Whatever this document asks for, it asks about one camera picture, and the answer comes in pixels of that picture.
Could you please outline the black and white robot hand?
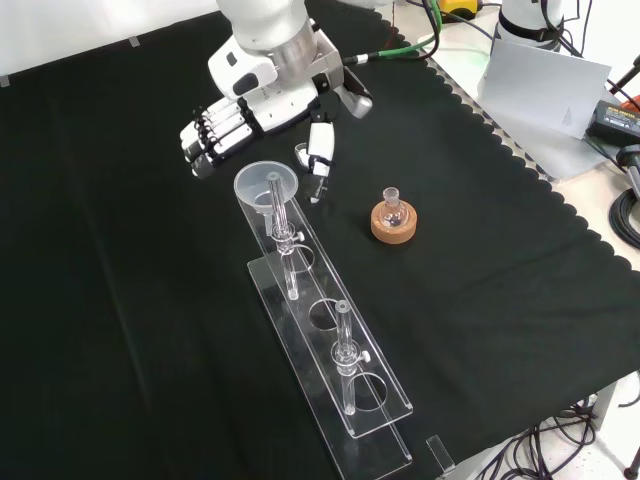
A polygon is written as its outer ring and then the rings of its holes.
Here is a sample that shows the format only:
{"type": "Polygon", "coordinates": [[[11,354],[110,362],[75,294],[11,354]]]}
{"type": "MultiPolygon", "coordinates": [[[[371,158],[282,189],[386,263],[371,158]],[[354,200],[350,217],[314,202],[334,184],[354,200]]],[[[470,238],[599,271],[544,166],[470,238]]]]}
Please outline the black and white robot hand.
{"type": "Polygon", "coordinates": [[[318,203],[326,194],[335,165],[333,119],[320,100],[328,92],[328,79],[322,74],[318,81],[305,80],[287,88],[262,87],[196,110],[180,133],[193,175],[204,179],[244,147],[309,119],[309,140],[296,156],[310,183],[307,198],[318,203]]]}

